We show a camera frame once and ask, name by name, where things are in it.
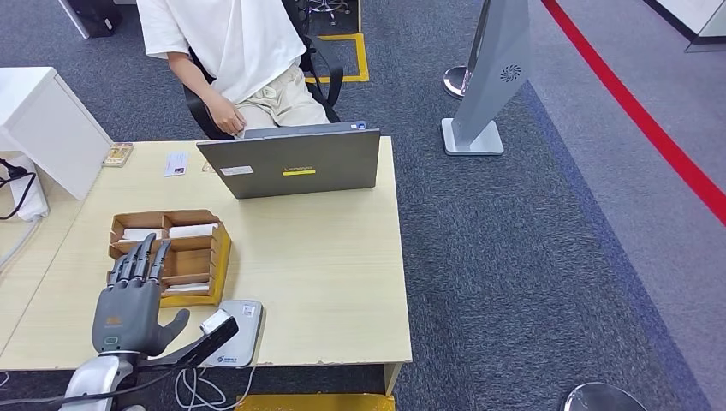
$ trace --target stanchion base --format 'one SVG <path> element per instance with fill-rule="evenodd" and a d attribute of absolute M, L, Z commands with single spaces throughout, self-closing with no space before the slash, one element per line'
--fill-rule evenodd
<path fill-rule="evenodd" d="M 646 411 L 627 392 L 604 383 L 587 383 L 575 388 L 562 411 Z"/>
<path fill-rule="evenodd" d="M 464 98 L 464 76 L 467 75 L 466 66 L 456 66 L 446 70 L 443 74 L 443 89 L 453 98 Z"/>

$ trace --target human hand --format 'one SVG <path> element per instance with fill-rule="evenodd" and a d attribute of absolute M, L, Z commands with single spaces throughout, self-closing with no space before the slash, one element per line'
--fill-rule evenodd
<path fill-rule="evenodd" d="M 240 133 L 247 125 L 245 117 L 235 108 L 235 105 L 219 93 L 205 100 L 214 123 L 227 134 Z"/>

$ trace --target white card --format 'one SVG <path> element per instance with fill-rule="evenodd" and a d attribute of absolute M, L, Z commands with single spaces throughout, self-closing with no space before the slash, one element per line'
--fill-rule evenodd
<path fill-rule="evenodd" d="M 170 152 L 166 155 L 164 176 L 181 176 L 187 172 L 187 152 Z"/>

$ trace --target laptop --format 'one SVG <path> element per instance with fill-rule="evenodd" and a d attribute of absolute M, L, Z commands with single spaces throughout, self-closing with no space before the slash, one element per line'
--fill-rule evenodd
<path fill-rule="evenodd" d="M 237 199 L 371 188 L 380 130 L 364 122 L 263 128 L 197 143 Z"/>

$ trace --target robotic finger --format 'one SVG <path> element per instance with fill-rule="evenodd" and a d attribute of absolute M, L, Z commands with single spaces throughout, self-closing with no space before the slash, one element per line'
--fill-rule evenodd
<path fill-rule="evenodd" d="M 113 286 L 118 282 L 119 276 L 121 276 L 121 271 L 123 270 L 123 265 L 126 263 L 126 258 L 127 255 L 124 254 L 121 258 L 116 260 L 114 268 L 111 270 L 111 274 L 109 276 L 109 282 L 106 285 L 107 289 L 113 289 Z"/>
<path fill-rule="evenodd" d="M 119 284 L 121 284 L 123 287 L 126 287 L 126 283 L 128 283 L 128 280 L 131 279 L 131 273 L 134 272 L 134 268 L 136 267 L 136 260 L 139 258 L 139 248 L 141 247 L 141 244 L 136 244 L 131 248 L 131 251 L 128 252 L 128 255 L 126 256 L 126 263 L 123 265 L 123 270 L 121 270 L 121 276 L 118 278 Z"/>
<path fill-rule="evenodd" d="M 152 251 L 152 243 L 156 238 L 157 235 L 154 233 L 147 235 L 137 250 L 136 266 L 134 268 L 134 275 L 131 277 L 131 284 L 137 287 L 140 287 L 146 281 L 146 273 L 149 270 L 149 255 Z"/>
<path fill-rule="evenodd" d="M 154 256 L 152 269 L 149 272 L 149 280 L 158 283 L 159 278 L 164 275 L 164 260 L 166 259 L 166 253 L 169 252 L 170 246 L 170 241 L 162 241 L 161 247 L 157 250 L 157 255 Z"/>

